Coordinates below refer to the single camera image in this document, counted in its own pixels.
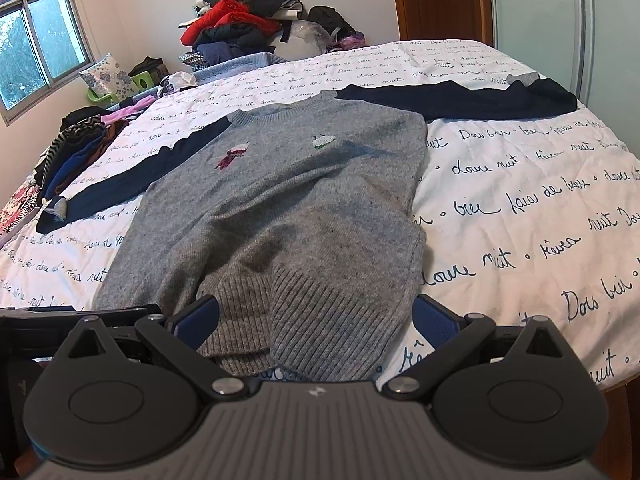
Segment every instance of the ribbed neckline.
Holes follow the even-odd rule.
[[[295,103],[291,103],[287,105],[287,108],[284,110],[280,110],[279,112],[274,112],[273,114],[256,116],[252,112],[245,112],[244,110],[236,110],[235,112],[231,112],[226,118],[234,125],[234,126],[245,126],[247,124],[265,124],[265,123],[274,123],[277,121],[281,121],[293,116],[298,115],[302,110],[309,110],[311,108],[321,108],[325,106],[329,101],[334,99],[337,96],[335,90],[324,90],[321,91],[318,95],[314,95],[313,97],[309,97],[308,99],[304,99],[302,101],[298,101]]]

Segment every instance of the window pane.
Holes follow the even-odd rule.
[[[0,17],[0,95],[5,108],[14,107],[44,85],[22,10]]]
[[[38,0],[29,4],[29,10],[52,77],[86,61],[66,0]]]

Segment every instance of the navy blue sleeve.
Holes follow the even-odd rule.
[[[417,112],[427,122],[435,119],[540,119],[575,112],[578,107],[575,95],[552,79],[538,79],[529,86],[515,81],[506,90],[470,90],[454,81],[378,88],[349,85],[337,91],[337,98]]]
[[[130,170],[92,184],[66,201],[65,221],[43,211],[36,225],[40,234],[48,234],[62,226],[88,218],[111,206],[121,204],[146,191],[153,182],[180,166],[191,155],[204,148],[229,127],[229,120],[222,117],[215,123],[178,140],[172,148],[163,146],[155,155],[148,156]]]

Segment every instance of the pink clothing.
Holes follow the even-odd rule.
[[[120,119],[124,119],[127,116],[130,116],[134,112],[139,112],[140,110],[144,110],[148,106],[151,105],[156,100],[155,96],[148,95],[145,98],[140,99],[133,106],[127,106],[126,108],[121,108],[120,110],[116,110],[113,114],[103,115],[100,120],[104,123],[105,126],[109,126],[113,124],[115,121],[119,121]]]

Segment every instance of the black device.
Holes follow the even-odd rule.
[[[211,296],[169,319],[116,311],[125,326],[80,313],[24,404],[45,459],[30,478],[604,479],[588,457],[606,403],[548,318],[501,327],[417,301],[460,333],[380,392],[231,377],[194,351],[218,323]],[[14,316],[0,311],[15,347],[30,315]]]

